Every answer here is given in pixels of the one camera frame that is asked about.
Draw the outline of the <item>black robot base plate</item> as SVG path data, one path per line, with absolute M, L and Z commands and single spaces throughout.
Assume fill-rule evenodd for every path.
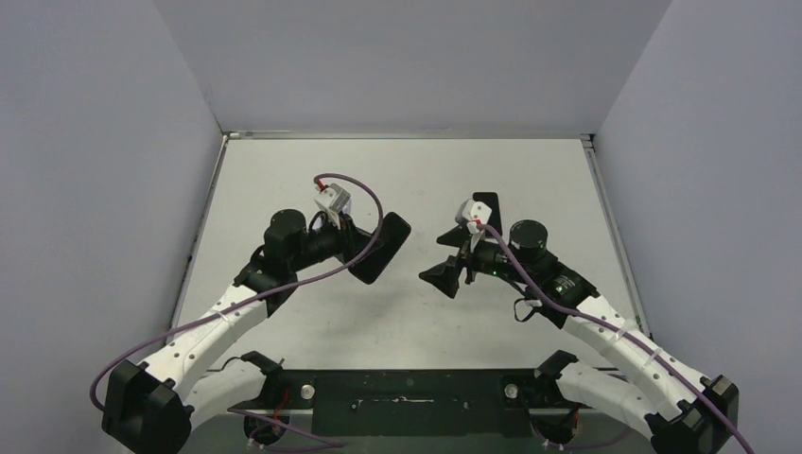
M 268 369 L 240 410 L 308 416 L 326 437 L 528 438 L 532 423 L 569 428 L 583 405 L 559 396 L 532 369 Z

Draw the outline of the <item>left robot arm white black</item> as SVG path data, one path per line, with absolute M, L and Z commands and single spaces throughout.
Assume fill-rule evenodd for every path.
M 368 234 L 345 214 L 316 231 L 297 210 L 274 214 L 262 245 L 202 318 L 168 331 L 168 343 L 141 362 L 123 358 L 113 367 L 103 431 L 134 453 L 177 453 L 195 428 L 239 401 L 274 405 L 283 385 L 277 375 L 243 362 L 233 369 L 235 379 L 207 369 L 302 285 L 298 271 L 332 257 L 349 268 L 381 231 Z

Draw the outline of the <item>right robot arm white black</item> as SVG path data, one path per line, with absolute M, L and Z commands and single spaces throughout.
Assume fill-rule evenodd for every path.
M 724 375 L 708 377 L 667 353 L 625 318 L 589 281 L 547 249 L 548 230 L 525 219 L 507 239 L 470 222 L 438 238 L 457 248 L 420 278 L 453 298 L 460 276 L 495 276 L 520 291 L 561 331 L 590 346 L 622 375 L 614 378 L 558 351 L 535 371 L 546 405 L 564 400 L 599 410 L 643 435 L 657 453 L 717 453 L 730 439 L 753 452 L 738 429 L 740 391 Z

